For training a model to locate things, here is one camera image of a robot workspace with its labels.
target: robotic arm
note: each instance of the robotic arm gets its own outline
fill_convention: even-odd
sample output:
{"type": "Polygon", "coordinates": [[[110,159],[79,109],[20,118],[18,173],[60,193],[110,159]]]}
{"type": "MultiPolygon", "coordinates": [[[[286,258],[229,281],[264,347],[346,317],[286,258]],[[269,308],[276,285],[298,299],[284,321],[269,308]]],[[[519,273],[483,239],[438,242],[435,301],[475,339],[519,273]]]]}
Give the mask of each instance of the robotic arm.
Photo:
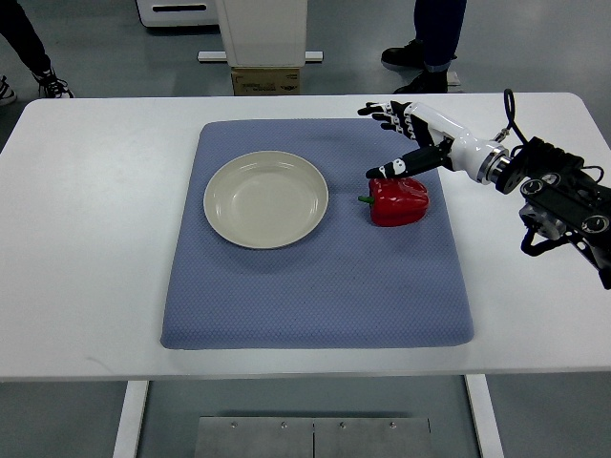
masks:
{"type": "Polygon", "coordinates": [[[583,158],[539,138],[527,141],[514,122],[514,106],[513,93],[505,91],[509,124],[494,140],[483,140],[420,102],[368,103],[359,115],[371,115],[383,129],[415,140],[420,148],[368,170],[366,177],[412,177],[444,166],[478,183],[492,182],[503,194],[527,177],[520,187],[526,204],[519,215],[527,228],[522,251],[538,256],[571,243],[599,271],[604,288],[611,289],[611,189],[599,185],[602,168],[584,167],[583,158]],[[510,129],[522,141],[511,153],[500,144],[510,129]],[[583,172],[588,168],[600,170],[600,178],[583,172]],[[535,235],[545,241],[533,245],[535,235]]]}

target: sneaker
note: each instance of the sneaker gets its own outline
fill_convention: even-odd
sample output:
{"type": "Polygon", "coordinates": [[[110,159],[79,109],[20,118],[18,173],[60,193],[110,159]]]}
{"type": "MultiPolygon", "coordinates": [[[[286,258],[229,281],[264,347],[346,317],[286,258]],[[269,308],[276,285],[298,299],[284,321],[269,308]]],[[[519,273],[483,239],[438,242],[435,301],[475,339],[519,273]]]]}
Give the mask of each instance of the sneaker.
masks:
{"type": "Polygon", "coordinates": [[[422,42],[412,40],[403,48],[388,48],[382,52],[382,63],[392,67],[415,67],[424,70],[424,46],[422,42]]]}
{"type": "Polygon", "coordinates": [[[42,74],[32,74],[40,85],[38,92],[44,94],[46,98],[74,98],[73,92],[68,89],[68,83],[59,79],[53,69],[49,69],[42,74]]]}
{"type": "Polygon", "coordinates": [[[0,79],[0,106],[9,105],[17,99],[17,95],[11,86],[7,84],[7,78],[2,75],[0,79]]]}
{"type": "Polygon", "coordinates": [[[397,89],[394,94],[445,94],[448,91],[448,71],[423,71],[407,86],[397,89]]]}

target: ceramic plate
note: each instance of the ceramic plate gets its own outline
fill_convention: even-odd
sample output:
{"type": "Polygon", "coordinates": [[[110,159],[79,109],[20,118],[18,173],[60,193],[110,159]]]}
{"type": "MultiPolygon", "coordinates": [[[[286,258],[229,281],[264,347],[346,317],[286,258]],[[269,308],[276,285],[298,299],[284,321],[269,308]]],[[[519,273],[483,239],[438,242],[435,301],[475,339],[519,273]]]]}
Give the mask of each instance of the ceramic plate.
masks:
{"type": "Polygon", "coordinates": [[[302,239],[321,221],[327,204],[327,183],[318,169],[282,151],[227,162],[203,194],[213,229],[248,248],[278,248],[302,239]]]}

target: pepper stem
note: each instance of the pepper stem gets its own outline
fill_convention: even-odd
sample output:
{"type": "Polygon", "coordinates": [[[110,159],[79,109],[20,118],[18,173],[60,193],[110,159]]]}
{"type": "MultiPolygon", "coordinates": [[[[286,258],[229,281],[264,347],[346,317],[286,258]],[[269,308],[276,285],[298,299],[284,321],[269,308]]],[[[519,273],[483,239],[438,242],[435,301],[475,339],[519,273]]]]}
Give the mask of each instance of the pepper stem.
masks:
{"type": "Polygon", "coordinates": [[[359,196],[359,200],[369,205],[373,205],[374,198],[372,196],[359,196]]]}

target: red bell pepper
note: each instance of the red bell pepper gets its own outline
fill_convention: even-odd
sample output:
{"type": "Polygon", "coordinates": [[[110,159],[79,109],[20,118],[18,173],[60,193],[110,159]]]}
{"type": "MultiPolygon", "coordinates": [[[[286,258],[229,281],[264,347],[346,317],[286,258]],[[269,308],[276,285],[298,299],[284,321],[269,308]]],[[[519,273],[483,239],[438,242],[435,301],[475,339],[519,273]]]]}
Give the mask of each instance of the red bell pepper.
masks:
{"type": "Polygon", "coordinates": [[[373,223],[385,227],[416,222],[429,208],[427,188],[413,178],[370,179],[369,197],[359,200],[369,204],[373,223]]]}

